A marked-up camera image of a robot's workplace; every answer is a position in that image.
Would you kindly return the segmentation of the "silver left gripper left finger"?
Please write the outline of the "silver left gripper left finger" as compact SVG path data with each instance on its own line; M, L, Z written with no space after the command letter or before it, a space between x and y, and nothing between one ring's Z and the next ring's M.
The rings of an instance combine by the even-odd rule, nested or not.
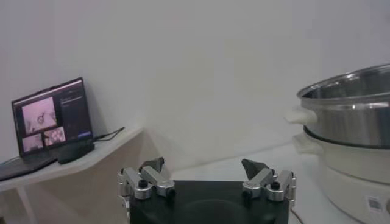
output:
M165 198L175 196L175 182L161 174L164 165L164 157L159 157L145 161L138 169L122 168L118 172L118 196L147 200L151 198L153 190Z

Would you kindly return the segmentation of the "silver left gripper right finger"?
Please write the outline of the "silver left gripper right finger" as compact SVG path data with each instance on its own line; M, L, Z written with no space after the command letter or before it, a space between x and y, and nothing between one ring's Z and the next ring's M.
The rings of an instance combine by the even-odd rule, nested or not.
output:
M297 178L290 170L277 173L265 163L242 159L247 181L242 183L242 196L246 201L266 197L270 201L296 202Z

